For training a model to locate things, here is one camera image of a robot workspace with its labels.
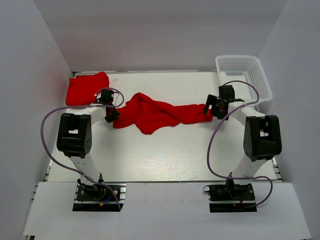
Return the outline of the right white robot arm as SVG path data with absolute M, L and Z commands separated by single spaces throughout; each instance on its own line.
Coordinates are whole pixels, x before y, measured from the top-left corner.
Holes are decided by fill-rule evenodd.
M 282 151 L 279 118 L 276 115 L 265 115 L 251 108 L 251 105 L 259 102 L 260 96 L 253 85 L 249 83 L 246 85 L 255 92 L 256 100 L 245 103 L 243 99 L 236 98 L 233 86 L 227 82 L 218 87 L 218 96 L 212 94 L 207 96 L 203 111 L 220 120 L 207 147 L 206 164 L 209 171 L 218 178 L 233 180 L 236 184 L 243 185 L 251 180 L 259 179 L 260 176 L 256 176 L 256 173 L 262 165 Z M 244 155 L 236 169 L 229 176 L 223 176 L 211 168 L 210 151 L 219 128 L 229 117 L 233 117 L 244 126 Z

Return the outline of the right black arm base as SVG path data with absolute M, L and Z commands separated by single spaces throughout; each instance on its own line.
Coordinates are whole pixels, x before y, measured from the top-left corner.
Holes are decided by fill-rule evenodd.
M 203 192 L 209 196 L 210 213 L 257 212 L 256 198 L 251 183 L 235 184 L 227 179 L 224 184 L 208 184 Z

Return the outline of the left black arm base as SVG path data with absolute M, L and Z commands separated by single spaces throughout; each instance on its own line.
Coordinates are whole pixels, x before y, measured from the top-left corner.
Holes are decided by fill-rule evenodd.
M 72 211 L 120 212 L 120 208 L 125 203 L 126 184 L 110 183 L 109 187 L 110 189 L 101 185 L 86 185 L 79 178 L 77 180 Z

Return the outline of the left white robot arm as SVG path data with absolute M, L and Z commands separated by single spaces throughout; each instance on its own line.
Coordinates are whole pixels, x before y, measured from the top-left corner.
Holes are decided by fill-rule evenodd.
M 94 94 L 96 100 L 92 105 L 81 107 L 72 113 L 64 113 L 60 117 L 57 149 L 80 172 L 80 182 L 92 186 L 103 182 L 102 174 L 98 172 L 90 151 L 92 149 L 92 125 L 104 119 L 107 123 L 117 120 L 120 113 L 114 105 L 114 88 L 103 88 Z

